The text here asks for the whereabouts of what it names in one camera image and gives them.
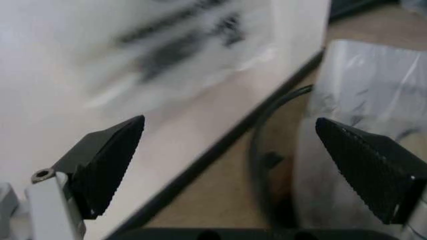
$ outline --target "table surface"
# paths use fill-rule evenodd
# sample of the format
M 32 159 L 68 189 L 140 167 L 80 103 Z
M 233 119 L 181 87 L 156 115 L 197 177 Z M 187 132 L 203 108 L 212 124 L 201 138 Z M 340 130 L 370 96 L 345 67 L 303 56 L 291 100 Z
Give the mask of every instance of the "table surface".
M 424 51 L 427 49 L 427 20 L 411 14 L 399 4 L 385 4 L 330 24 L 326 42 L 335 39 L 353 39 Z M 295 89 L 313 84 L 316 77 L 316 72 L 313 72 Z M 288 177 L 295 157 L 295 132 L 299 117 L 305 111 L 305 105 L 299 105 L 302 100 L 292 101 L 278 110 L 263 130 L 261 147 L 274 150 L 286 159 L 272 172 L 275 181 L 271 187 L 278 190 L 280 197 L 290 194 L 287 191 L 292 181 Z M 266 228 L 267 223 L 253 198 L 252 186 L 248 181 L 247 148 L 251 135 L 252 132 L 248 131 L 236 141 L 145 227 Z
M 85 239 L 111 233 L 317 53 L 328 2 L 273 0 L 274 42 L 259 62 L 192 99 L 148 112 L 121 186 L 105 214 L 86 221 Z M 2 9 L 2 18 L 11 16 Z M 20 24 L 25 27 L 17 30 L 0 23 L 0 181 L 10 182 L 22 198 L 33 172 L 113 122 L 82 107 L 85 99 L 69 84 L 75 73 L 38 39 L 19 32 L 31 28 Z

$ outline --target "plastic bag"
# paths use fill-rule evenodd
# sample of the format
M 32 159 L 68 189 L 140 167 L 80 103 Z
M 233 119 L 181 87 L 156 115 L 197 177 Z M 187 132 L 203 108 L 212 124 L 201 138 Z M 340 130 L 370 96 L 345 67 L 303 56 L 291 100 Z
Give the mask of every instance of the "plastic bag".
M 270 11 L 256 0 L 18 0 L 0 29 L 64 69 L 58 81 L 87 108 L 122 120 L 225 80 L 272 40 Z
M 331 43 L 300 127 L 294 197 L 305 228 L 360 228 L 392 235 L 341 176 L 315 132 L 327 117 L 389 136 L 427 160 L 427 52 L 338 40 Z
M 400 0 L 400 2 L 402 7 L 406 10 L 427 17 L 427 0 Z

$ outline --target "black cable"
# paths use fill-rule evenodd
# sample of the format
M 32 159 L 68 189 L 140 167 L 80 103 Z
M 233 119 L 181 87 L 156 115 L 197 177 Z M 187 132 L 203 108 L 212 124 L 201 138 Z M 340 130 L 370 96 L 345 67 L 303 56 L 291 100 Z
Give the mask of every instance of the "black cable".
M 266 216 L 268 222 L 273 228 L 283 228 L 284 224 L 281 220 L 281 217 L 278 216 L 277 212 L 275 211 L 274 203 L 271 197 L 268 178 L 270 168 L 265 162 L 267 159 L 264 155 L 260 155 L 258 149 L 260 145 L 262 129 L 267 120 L 276 112 L 277 109 L 299 96 L 310 93 L 312 89 L 313 85 L 308 85 L 287 93 L 273 102 L 263 113 L 261 113 L 259 119 L 256 121 L 253 135 L 249 143 L 247 154 L 252 191 L 262 213 Z

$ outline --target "gray object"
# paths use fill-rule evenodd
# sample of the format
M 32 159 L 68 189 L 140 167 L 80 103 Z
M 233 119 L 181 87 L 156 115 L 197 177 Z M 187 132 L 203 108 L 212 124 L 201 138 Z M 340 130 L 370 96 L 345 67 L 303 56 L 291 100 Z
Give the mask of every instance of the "gray object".
M 402 7 L 427 17 L 427 0 L 400 0 Z

